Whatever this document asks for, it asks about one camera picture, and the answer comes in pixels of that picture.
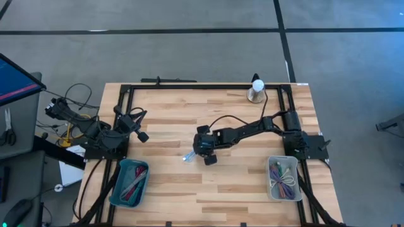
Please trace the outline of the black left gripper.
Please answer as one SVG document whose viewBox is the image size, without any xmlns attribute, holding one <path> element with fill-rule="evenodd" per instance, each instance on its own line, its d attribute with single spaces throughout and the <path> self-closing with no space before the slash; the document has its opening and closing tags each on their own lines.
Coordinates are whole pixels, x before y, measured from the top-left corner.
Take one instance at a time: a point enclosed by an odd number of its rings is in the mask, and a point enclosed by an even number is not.
<svg viewBox="0 0 404 227">
<path fill-rule="evenodd" d="M 141 122 L 144 119 L 147 111 L 141 107 L 135 107 L 133 110 L 140 110 L 138 113 L 123 114 L 120 106 L 114 107 L 114 113 L 117 115 L 117 122 L 114 130 L 120 133 L 122 136 L 129 137 L 132 132 L 137 134 L 138 139 L 145 143 L 149 139 L 147 133 L 141 131 Z"/>
</svg>

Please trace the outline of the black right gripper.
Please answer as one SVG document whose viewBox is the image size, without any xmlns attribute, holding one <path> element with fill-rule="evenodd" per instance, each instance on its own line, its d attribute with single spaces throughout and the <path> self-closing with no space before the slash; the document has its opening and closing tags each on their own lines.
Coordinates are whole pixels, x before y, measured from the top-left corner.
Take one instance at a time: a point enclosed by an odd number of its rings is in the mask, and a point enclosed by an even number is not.
<svg viewBox="0 0 404 227">
<path fill-rule="evenodd" d="M 208 125 L 202 125 L 197 128 L 197 143 L 193 144 L 194 153 L 204 159 L 206 166 L 217 162 L 217 156 L 214 154 L 215 138 L 208 134 L 210 128 Z"/>
</svg>

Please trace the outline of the teal plastic bin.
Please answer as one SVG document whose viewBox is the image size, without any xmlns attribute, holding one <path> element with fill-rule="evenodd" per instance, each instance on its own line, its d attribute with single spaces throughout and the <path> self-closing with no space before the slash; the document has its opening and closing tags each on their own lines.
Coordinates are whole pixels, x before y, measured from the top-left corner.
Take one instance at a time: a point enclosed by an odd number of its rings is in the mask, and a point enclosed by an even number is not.
<svg viewBox="0 0 404 227">
<path fill-rule="evenodd" d="M 150 177 L 149 166 L 144 161 L 122 160 L 114 191 L 109 202 L 115 206 L 135 208 L 143 200 Z"/>
</svg>

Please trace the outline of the light bulb on wooden base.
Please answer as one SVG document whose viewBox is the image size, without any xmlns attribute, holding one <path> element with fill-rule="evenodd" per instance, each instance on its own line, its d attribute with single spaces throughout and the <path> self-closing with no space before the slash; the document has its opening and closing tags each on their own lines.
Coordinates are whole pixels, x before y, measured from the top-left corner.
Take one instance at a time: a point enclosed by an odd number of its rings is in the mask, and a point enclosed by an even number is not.
<svg viewBox="0 0 404 227">
<path fill-rule="evenodd" d="M 247 91 L 247 99 L 252 103 L 261 103 L 264 98 L 265 83 L 261 79 L 255 79 Z"/>
</svg>

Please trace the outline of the white paper sheet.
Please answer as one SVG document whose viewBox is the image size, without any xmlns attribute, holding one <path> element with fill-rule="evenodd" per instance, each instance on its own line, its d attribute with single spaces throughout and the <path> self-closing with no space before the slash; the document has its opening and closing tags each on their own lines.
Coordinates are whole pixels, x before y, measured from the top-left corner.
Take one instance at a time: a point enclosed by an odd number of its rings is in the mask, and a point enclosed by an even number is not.
<svg viewBox="0 0 404 227">
<path fill-rule="evenodd" d="M 71 153 L 78 154 L 81 157 L 84 157 L 85 154 L 85 149 L 82 148 L 80 145 L 68 147 L 66 150 Z M 83 179 L 84 171 L 77 167 L 73 167 L 71 165 L 65 164 L 62 161 L 59 161 L 59 169 L 63 186 L 71 185 Z"/>
</svg>

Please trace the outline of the grey plastic bin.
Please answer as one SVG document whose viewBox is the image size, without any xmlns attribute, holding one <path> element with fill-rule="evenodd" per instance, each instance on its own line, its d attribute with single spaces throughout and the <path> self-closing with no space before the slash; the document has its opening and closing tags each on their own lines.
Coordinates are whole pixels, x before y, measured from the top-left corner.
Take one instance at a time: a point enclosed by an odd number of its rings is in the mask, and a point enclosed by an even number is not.
<svg viewBox="0 0 404 227">
<path fill-rule="evenodd" d="M 293 156 L 270 156 L 266 162 L 267 192 L 276 201 L 299 202 L 298 161 Z"/>
</svg>

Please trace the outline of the grey desk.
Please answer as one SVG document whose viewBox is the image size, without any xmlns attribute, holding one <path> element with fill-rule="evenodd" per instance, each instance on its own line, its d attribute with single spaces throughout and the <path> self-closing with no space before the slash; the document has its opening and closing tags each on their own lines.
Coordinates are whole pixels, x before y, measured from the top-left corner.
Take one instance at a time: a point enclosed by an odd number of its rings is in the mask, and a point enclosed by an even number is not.
<svg viewBox="0 0 404 227">
<path fill-rule="evenodd" d="M 33 148 L 40 93 L 0 107 L 0 135 L 6 127 L 5 111 L 11 110 L 11 126 L 16 134 L 13 146 L 0 146 L 0 160 L 29 153 Z"/>
</svg>

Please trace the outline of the blue laptop screen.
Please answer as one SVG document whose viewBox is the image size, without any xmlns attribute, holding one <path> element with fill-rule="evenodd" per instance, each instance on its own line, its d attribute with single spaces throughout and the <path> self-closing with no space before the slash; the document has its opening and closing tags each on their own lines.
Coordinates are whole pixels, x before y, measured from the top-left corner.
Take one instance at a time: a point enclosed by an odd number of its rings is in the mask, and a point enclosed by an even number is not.
<svg viewBox="0 0 404 227">
<path fill-rule="evenodd" d="M 46 89 L 39 79 L 0 53 L 0 107 Z"/>
</svg>

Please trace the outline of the black computer mouse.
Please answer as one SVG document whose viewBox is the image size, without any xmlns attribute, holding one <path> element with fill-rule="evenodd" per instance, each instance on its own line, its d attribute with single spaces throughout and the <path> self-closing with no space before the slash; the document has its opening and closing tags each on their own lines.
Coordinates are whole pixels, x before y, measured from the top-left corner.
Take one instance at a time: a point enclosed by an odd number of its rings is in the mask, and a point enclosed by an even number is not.
<svg viewBox="0 0 404 227">
<path fill-rule="evenodd" d="M 21 222 L 31 209 L 31 199 L 18 201 L 5 215 L 1 227 L 20 227 Z"/>
</svg>

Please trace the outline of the black floor stand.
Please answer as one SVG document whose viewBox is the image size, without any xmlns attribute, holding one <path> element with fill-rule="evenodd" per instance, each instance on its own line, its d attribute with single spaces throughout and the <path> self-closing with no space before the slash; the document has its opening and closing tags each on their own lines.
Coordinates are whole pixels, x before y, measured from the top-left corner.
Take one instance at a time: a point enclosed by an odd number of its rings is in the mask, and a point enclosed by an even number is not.
<svg viewBox="0 0 404 227">
<path fill-rule="evenodd" d="M 404 113 L 376 124 L 377 131 L 387 131 L 390 127 L 397 127 L 400 132 L 404 133 Z"/>
</svg>

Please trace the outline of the black metal table frame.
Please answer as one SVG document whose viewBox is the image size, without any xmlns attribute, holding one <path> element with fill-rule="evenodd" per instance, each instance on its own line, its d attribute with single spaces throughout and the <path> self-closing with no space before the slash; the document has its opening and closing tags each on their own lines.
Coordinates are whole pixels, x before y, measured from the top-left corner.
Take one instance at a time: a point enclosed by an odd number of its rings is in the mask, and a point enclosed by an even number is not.
<svg viewBox="0 0 404 227">
<path fill-rule="evenodd" d="M 282 139 L 265 133 L 224 149 L 216 165 L 201 159 L 181 161 L 193 143 L 198 126 L 237 125 L 239 118 L 256 120 L 261 112 L 297 112 L 300 126 L 310 134 L 319 130 L 308 86 L 269 83 L 265 107 L 246 98 L 247 83 L 108 83 L 100 103 L 100 118 L 113 123 L 113 108 L 147 111 L 142 129 L 149 140 L 132 136 L 124 145 L 128 158 L 149 164 L 151 179 L 140 207 L 116 207 L 103 201 L 91 209 L 108 181 L 119 173 L 115 161 L 89 161 L 85 167 L 78 215 L 68 227 L 222 227 L 255 226 L 344 227 L 325 211 L 316 212 L 311 200 L 278 202 L 264 189 L 264 163 L 284 152 Z"/>
</svg>

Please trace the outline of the black handled scissors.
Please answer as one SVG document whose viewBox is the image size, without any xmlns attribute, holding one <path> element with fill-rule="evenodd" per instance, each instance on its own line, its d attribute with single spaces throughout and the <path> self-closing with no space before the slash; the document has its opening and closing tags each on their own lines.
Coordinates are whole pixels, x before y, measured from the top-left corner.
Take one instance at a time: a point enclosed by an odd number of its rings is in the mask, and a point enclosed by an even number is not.
<svg viewBox="0 0 404 227">
<path fill-rule="evenodd" d="M 11 112 L 10 109 L 6 109 L 4 111 L 5 113 L 5 123 L 6 123 L 6 128 L 2 135 L 0 136 L 0 146 L 4 145 L 9 145 L 9 146 L 14 146 L 16 142 L 16 134 L 12 128 L 11 124 Z"/>
</svg>

